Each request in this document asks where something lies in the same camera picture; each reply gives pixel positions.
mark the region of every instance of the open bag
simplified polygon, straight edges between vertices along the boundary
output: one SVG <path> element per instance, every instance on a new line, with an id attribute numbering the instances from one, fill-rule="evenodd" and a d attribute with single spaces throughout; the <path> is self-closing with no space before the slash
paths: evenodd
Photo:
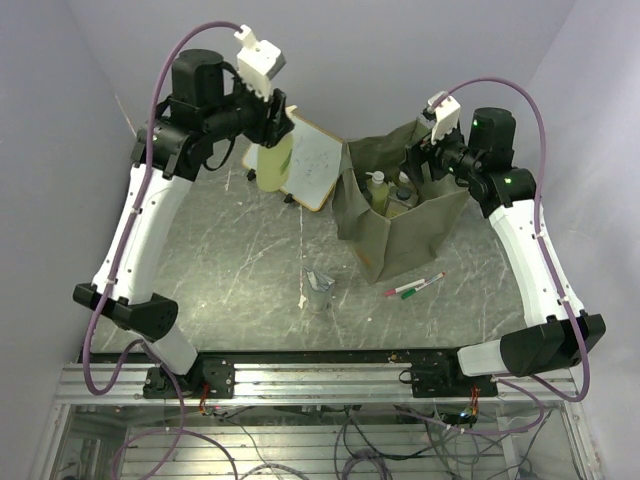
<path id="1" fill-rule="evenodd" d="M 430 180 L 424 167 L 424 185 L 418 188 L 420 204 L 392 219 L 378 215 L 360 193 L 356 175 L 380 170 L 387 181 L 396 176 L 405 159 L 405 145 L 430 130 L 418 120 L 388 135 L 367 137 L 342 145 L 340 176 L 333 197 L 338 238 L 349 242 L 360 270 L 372 284 L 408 272 L 436 258 L 469 198 L 451 176 Z"/>

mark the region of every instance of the marble surface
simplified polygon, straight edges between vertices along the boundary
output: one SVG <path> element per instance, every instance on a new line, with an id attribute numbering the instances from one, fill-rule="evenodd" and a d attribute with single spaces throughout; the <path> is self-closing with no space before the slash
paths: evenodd
<path id="1" fill-rule="evenodd" d="M 506 255 L 473 201 L 434 262 L 369 286 L 336 237 L 331 204 L 313 213 L 283 203 L 282 193 L 259 191 L 241 166 L 247 147 L 239 141 L 228 167 L 202 171 L 178 210 L 156 274 L 156 292 L 178 302 L 178 323 L 196 348 L 447 347 L 525 326 Z M 336 280 L 324 314 L 299 307 L 302 265 Z M 382 295 L 440 271 L 444 279 L 410 299 Z M 103 319 L 93 351 L 121 351 L 130 340 Z"/>

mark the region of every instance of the white wall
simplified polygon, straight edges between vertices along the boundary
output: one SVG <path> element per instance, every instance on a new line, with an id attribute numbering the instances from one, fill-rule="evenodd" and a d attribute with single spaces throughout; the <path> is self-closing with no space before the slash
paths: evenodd
<path id="1" fill-rule="evenodd" d="M 33 462 L 88 321 L 132 134 L 63 0 L 0 2 L 0 477 Z"/>
<path id="2" fill-rule="evenodd" d="M 640 398 L 640 3 L 578 0 L 531 81 L 549 134 L 547 224 L 563 268 L 607 333 L 585 401 L 608 478 L 632 479 Z M 518 110 L 519 163 L 537 166 Z"/>
<path id="3" fill-rule="evenodd" d="M 90 47 L 134 125 L 169 49 L 195 25 L 230 20 L 282 48 L 276 78 L 300 113 L 342 137 L 386 133 L 415 118 L 427 98 L 498 74 L 527 83 L 574 0 L 69 0 Z M 231 32 L 192 45 L 235 63 Z M 460 94 L 467 112 L 511 105 L 497 88 Z"/>

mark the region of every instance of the whiteboard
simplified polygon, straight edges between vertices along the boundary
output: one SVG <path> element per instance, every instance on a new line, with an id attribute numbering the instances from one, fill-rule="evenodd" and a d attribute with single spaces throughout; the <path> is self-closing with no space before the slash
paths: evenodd
<path id="1" fill-rule="evenodd" d="M 327 201 L 338 179 L 342 140 L 293 115 L 293 151 L 289 179 L 280 188 L 300 205 L 317 212 Z M 252 144 L 242 159 L 247 169 L 256 169 L 258 146 Z"/>

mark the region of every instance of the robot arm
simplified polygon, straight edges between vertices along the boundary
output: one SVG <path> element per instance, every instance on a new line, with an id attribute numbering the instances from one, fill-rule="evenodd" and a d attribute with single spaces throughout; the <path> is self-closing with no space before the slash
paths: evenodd
<path id="1" fill-rule="evenodd" d="M 449 97 L 436 111 L 423 114 L 436 123 L 423 139 L 407 145 L 402 169 L 416 183 L 424 182 L 423 168 L 432 180 L 453 175 L 489 219 L 507 253 L 520 289 L 527 328 L 494 341 L 463 347 L 458 360 L 465 375 L 510 373 L 522 377 L 579 363 L 576 338 L 538 245 L 534 230 L 536 184 L 528 170 L 514 168 L 515 120 L 507 110 L 475 111 L 469 141 L 458 124 L 460 105 Z M 587 350 L 605 332 L 602 316 L 589 315 L 571 289 L 540 217 L 541 232 L 556 270 L 566 286 L 567 300 L 576 313 Z"/>
<path id="2" fill-rule="evenodd" d="M 196 349 L 175 323 L 178 305 L 153 293 L 153 279 L 169 227 L 200 167 L 213 154 L 213 144 L 245 135 L 271 148 L 293 129 L 286 96 L 272 90 L 271 80 L 285 64 L 270 42 L 257 41 L 250 28 L 235 34 L 242 45 L 238 71 L 209 50 L 185 50 L 171 67 L 172 93 L 159 105 L 153 131 L 153 171 L 109 299 L 102 314 L 140 336 L 175 374 L 185 390 L 199 382 Z M 224 72 L 233 77 L 233 90 L 224 91 Z M 170 114 L 164 110 L 170 108 Z M 113 261 L 132 205 L 145 173 L 147 126 L 137 133 L 131 154 L 134 164 L 126 203 L 109 252 L 91 283 L 74 290 L 76 302 L 95 310 L 108 283 Z"/>

